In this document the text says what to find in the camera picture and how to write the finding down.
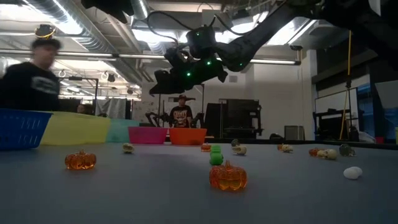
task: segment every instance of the hat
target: hat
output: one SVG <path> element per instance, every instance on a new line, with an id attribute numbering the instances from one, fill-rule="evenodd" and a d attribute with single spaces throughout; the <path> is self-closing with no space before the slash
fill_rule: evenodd
<path id="1" fill-rule="evenodd" d="M 187 96 L 185 96 L 184 94 L 181 94 L 181 95 L 178 96 L 178 99 L 187 100 Z"/>
<path id="2" fill-rule="evenodd" d="M 44 45 L 52 45 L 57 50 L 59 50 L 62 47 L 61 42 L 57 39 L 50 39 L 50 40 L 36 39 L 32 43 L 32 49 L 36 49 L 37 47 L 44 46 Z"/>

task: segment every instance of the teal basket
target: teal basket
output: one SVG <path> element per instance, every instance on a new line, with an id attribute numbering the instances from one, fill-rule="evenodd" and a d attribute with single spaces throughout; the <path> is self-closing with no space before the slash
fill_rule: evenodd
<path id="1" fill-rule="evenodd" d="M 138 127 L 139 122 L 128 119 L 111 119 L 106 142 L 130 142 L 128 127 Z"/>
<path id="2" fill-rule="evenodd" d="M 0 151 L 38 147 L 51 115 L 0 109 Z"/>

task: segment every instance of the orange bin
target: orange bin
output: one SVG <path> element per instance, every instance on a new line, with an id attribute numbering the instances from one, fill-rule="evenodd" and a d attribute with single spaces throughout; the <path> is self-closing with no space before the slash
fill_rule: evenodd
<path id="1" fill-rule="evenodd" d="M 170 128 L 170 140 L 174 145 L 201 146 L 205 142 L 207 129 Z"/>

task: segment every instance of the black t-shirt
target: black t-shirt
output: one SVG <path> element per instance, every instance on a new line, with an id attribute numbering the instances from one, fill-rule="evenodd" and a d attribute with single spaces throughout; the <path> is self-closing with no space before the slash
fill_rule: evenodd
<path id="1" fill-rule="evenodd" d="M 189 123 L 187 118 L 192 118 L 191 107 L 187 105 L 176 106 L 170 112 L 170 117 L 176 121 L 174 125 L 175 128 L 189 128 Z"/>
<path id="2" fill-rule="evenodd" d="M 35 111 L 59 109 L 58 78 L 30 62 L 12 65 L 0 79 L 0 108 Z"/>

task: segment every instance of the pink bin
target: pink bin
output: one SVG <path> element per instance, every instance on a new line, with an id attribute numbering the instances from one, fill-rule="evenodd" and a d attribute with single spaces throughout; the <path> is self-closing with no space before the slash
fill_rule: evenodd
<path id="1" fill-rule="evenodd" d="M 166 140 L 167 128 L 129 127 L 130 143 L 163 144 Z"/>

